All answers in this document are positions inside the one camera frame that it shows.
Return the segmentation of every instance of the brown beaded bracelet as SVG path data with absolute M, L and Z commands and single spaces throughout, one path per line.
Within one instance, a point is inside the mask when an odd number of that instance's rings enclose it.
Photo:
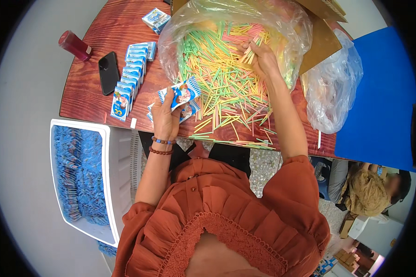
M 161 144 L 165 144 L 165 145 L 174 145 L 174 144 L 177 143 L 176 140 L 173 140 L 173 141 L 163 141 L 163 140 L 160 140 L 160 139 L 156 138 L 155 136 L 152 136 L 151 139 L 153 141 L 157 142 L 157 143 L 161 143 Z
M 153 147 L 150 146 L 150 152 L 153 152 L 154 154 L 159 154 L 159 155 L 171 155 L 174 152 L 174 150 L 171 150 L 171 151 L 168 151 L 168 152 L 166 152 L 166 151 L 157 151 L 157 150 L 154 150 Z

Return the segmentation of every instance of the chair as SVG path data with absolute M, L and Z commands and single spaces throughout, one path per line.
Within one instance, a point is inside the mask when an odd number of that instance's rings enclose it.
M 313 167 L 316 167 L 319 162 L 324 163 L 327 166 L 322 168 L 322 176 L 324 177 L 324 180 L 318 180 L 319 197 L 330 201 L 330 197 L 328 196 L 328 183 L 330 181 L 331 161 L 322 157 L 311 157 L 311 164 Z

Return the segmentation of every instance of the blue board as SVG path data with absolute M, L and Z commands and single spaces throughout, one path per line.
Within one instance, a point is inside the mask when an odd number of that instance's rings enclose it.
M 353 42 L 364 76 L 353 108 L 337 133 L 334 154 L 415 172 L 410 130 L 416 83 L 404 45 L 393 27 Z

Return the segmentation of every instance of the terrazzo floor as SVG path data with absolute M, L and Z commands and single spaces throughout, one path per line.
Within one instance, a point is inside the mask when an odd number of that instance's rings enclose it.
M 178 137 L 177 144 L 186 151 L 192 144 L 193 141 L 187 138 Z M 211 150 L 214 143 L 203 142 L 204 148 L 208 151 Z M 142 172 L 146 164 L 146 156 L 142 152 Z M 271 179 L 271 177 L 280 169 L 282 166 L 282 157 L 280 152 L 251 149 L 250 151 L 250 188 L 256 194 L 258 198 L 262 197 L 263 187 Z M 343 222 L 346 212 L 341 211 L 335 207 L 331 201 L 319 199 L 319 211 L 325 216 L 330 226 L 331 239 L 327 246 L 326 253 L 334 254 L 338 252 L 343 245 L 345 240 L 339 238 L 339 229 Z

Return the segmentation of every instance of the wooden table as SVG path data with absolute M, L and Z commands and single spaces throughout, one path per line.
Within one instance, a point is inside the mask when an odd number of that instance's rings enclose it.
M 137 119 L 135 129 L 141 131 L 153 131 L 153 125 L 146 117 L 147 106 L 153 102 L 154 94 L 172 83 L 166 77 L 161 68 L 158 56 L 153 62 L 147 64 L 147 74 L 140 86 L 139 93 L 133 104 L 133 110 L 125 122 L 110 117 L 113 96 L 104 96 L 101 92 L 100 78 L 98 72 L 98 61 L 111 51 L 117 55 L 119 72 L 125 65 L 125 53 L 127 46 L 133 43 L 157 41 L 158 36 L 145 25 L 142 16 L 153 8 L 158 8 L 170 14 L 170 6 L 162 0 L 109 0 L 94 19 L 86 32 L 83 41 L 93 48 L 92 57 L 87 62 L 81 62 L 74 58 L 61 99 L 60 116 L 77 120 L 85 120 L 116 127 L 130 128 L 131 120 Z M 313 130 L 306 117 L 306 100 L 303 96 L 300 81 L 297 80 L 291 98 L 300 115 L 308 140 L 308 153 L 315 156 L 334 157 L 336 134 L 322 134 L 321 147 L 318 149 L 318 131 Z M 179 136 L 188 137 L 194 132 L 194 117 L 180 125 Z M 272 130 L 274 130 L 274 119 L 270 117 Z M 255 125 L 255 137 L 267 139 L 264 132 L 259 131 Z M 256 141 L 251 132 L 242 124 L 237 124 L 237 132 L 240 140 Z M 260 128 L 268 128 L 265 122 Z M 211 125 L 208 124 L 199 132 L 209 132 Z M 236 141 L 237 137 L 232 126 L 218 128 L 210 135 L 219 141 Z M 278 140 L 272 136 L 274 147 L 279 150 Z

